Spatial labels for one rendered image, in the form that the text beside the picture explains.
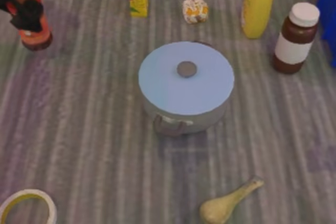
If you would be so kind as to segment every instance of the pot lid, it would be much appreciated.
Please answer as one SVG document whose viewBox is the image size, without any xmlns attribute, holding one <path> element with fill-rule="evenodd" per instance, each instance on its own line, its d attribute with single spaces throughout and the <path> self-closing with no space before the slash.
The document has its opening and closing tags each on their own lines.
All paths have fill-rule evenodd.
<svg viewBox="0 0 336 224">
<path fill-rule="evenodd" d="M 139 70 L 143 95 L 172 114 L 197 115 L 222 105 L 234 86 L 230 63 L 196 42 L 174 42 L 152 51 Z"/>
</svg>

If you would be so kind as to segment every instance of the orange container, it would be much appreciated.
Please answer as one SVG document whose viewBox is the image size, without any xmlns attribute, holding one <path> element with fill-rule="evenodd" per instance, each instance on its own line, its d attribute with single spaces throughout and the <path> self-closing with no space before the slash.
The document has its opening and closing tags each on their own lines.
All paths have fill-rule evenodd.
<svg viewBox="0 0 336 224">
<path fill-rule="evenodd" d="M 25 0 L 17 0 L 19 3 L 23 3 Z M 9 12 L 12 15 L 16 15 L 16 8 L 11 2 L 7 2 L 6 6 Z M 40 18 L 40 23 L 42 26 L 42 31 L 35 33 L 33 31 L 19 30 L 19 34 L 21 36 L 22 44 L 32 51 L 38 51 L 46 49 L 50 46 L 53 35 L 49 29 L 48 21 L 46 15 L 43 13 Z"/>
</svg>

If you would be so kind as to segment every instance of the pot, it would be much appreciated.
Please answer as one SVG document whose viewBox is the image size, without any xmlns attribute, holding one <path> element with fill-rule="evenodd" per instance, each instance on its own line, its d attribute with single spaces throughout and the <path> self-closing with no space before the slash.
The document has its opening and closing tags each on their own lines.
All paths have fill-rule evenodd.
<svg viewBox="0 0 336 224">
<path fill-rule="evenodd" d="M 223 117 L 234 87 L 234 72 L 212 47 L 174 42 L 143 60 L 139 86 L 154 130 L 180 136 L 203 131 Z"/>
</svg>

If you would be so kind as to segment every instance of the candy wrapper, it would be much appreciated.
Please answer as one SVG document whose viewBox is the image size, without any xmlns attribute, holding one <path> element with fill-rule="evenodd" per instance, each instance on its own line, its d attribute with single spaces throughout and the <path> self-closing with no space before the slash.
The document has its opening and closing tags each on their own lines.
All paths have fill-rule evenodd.
<svg viewBox="0 0 336 224">
<path fill-rule="evenodd" d="M 208 4 L 204 0 L 185 0 L 183 16 L 189 24 L 204 22 L 208 19 Z"/>
</svg>

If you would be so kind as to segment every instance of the white ring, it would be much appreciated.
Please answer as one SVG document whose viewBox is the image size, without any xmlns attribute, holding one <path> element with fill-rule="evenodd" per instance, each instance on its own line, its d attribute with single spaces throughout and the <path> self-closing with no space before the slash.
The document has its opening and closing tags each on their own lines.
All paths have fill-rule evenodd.
<svg viewBox="0 0 336 224">
<path fill-rule="evenodd" d="M 0 206 L 0 224 L 5 224 L 7 215 L 12 207 L 14 207 L 16 204 L 20 203 L 23 200 L 32 198 L 42 199 L 47 203 L 49 208 L 49 217 L 46 224 L 56 224 L 57 210 L 55 203 L 48 194 L 46 194 L 44 191 L 40 191 L 37 189 L 21 190 L 9 196 Z"/>
</svg>

